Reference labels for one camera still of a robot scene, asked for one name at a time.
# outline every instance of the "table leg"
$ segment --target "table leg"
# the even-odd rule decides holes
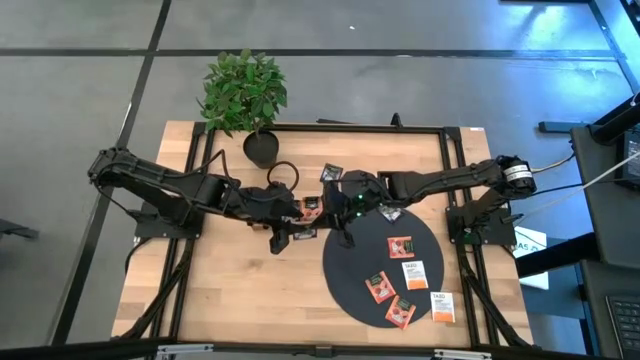
[[[516,259],[520,278],[575,264],[583,259],[599,260],[594,233],[584,234],[561,244]]]

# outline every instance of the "keyboard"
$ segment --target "keyboard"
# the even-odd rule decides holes
[[[640,296],[607,296],[623,359],[640,360]]]

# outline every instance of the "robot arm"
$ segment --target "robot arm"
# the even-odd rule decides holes
[[[300,223],[291,220],[302,213],[284,184],[243,188],[239,180],[227,174],[226,164],[223,168],[223,175],[205,174],[201,169],[181,173],[139,159],[126,149],[111,148],[100,151],[88,175],[98,188],[120,187],[136,194],[153,205],[163,221],[174,226],[187,226],[202,212],[267,225],[273,231],[270,245],[274,254],[287,246],[290,234],[309,228],[343,231],[343,245],[352,247],[347,225],[380,205],[404,208],[431,194],[488,186],[490,191],[485,196],[462,207],[463,225],[475,227],[508,200],[526,198],[536,190],[529,165],[518,157],[499,156],[427,174],[395,171],[380,172],[376,177],[360,171],[359,179],[353,181],[359,186],[355,196],[349,197],[340,190],[341,180],[324,183],[322,212],[312,222]]]

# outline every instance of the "potted plant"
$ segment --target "potted plant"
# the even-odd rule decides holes
[[[204,80],[204,101],[200,114],[207,119],[207,131],[251,131],[243,143],[245,155],[261,169],[271,167],[278,155],[278,138],[265,126],[273,126],[279,106],[287,106],[287,89],[280,67],[265,54],[252,56],[244,49],[240,57],[221,52],[217,64]]]

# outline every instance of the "orange tea bag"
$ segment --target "orange tea bag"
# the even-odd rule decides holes
[[[412,258],[415,256],[413,252],[413,241],[411,236],[390,237],[387,238],[389,243],[389,257],[392,259]]]
[[[391,282],[389,282],[384,271],[380,271],[365,280],[365,284],[367,284],[369,291],[371,291],[371,295],[373,295],[373,299],[378,304],[396,294],[396,291],[393,290],[393,286],[391,286]]]
[[[415,305],[396,295],[391,302],[391,306],[389,306],[389,310],[387,310],[385,318],[404,330],[409,326],[409,321],[411,321],[411,316],[415,311]]]

